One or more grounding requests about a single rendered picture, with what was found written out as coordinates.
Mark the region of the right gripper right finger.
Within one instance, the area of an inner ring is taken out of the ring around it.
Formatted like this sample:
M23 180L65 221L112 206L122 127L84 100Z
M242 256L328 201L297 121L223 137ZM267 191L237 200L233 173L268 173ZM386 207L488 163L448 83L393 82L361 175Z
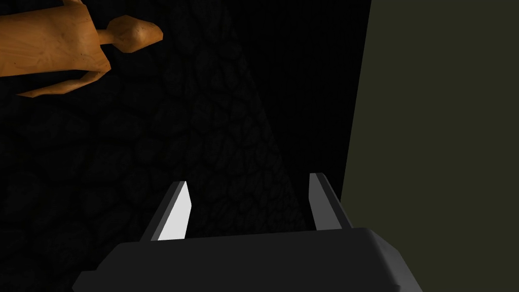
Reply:
M309 204L317 231L352 228L348 216L324 173L309 174Z

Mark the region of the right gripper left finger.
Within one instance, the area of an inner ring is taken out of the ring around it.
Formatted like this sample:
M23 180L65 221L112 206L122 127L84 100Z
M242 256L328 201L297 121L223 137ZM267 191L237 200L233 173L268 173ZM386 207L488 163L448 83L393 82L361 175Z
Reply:
M192 209L186 181L175 181L165 193L141 242L184 239Z

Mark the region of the wooden rolling pin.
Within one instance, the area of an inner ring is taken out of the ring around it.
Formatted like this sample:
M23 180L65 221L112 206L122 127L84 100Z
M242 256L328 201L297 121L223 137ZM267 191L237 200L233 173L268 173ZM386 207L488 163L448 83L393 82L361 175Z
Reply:
M111 65L102 45L133 53L163 40L163 31L148 21L123 15L97 29L81 0L59 7L0 16L0 78L83 70L79 79L22 93L35 98L61 95L101 79Z

